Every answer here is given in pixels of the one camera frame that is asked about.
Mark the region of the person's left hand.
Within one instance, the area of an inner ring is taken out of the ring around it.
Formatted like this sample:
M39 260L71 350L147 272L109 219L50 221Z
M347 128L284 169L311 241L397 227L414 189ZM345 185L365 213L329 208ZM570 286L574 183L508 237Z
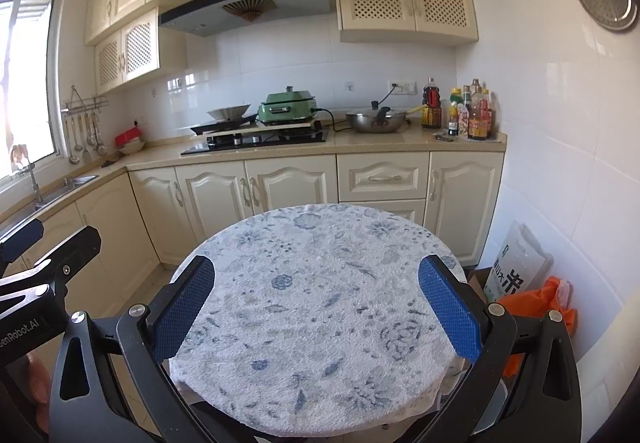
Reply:
M51 398L51 379L49 371L35 352L27 354L28 387L36 403L36 422L39 429L49 433L49 405Z

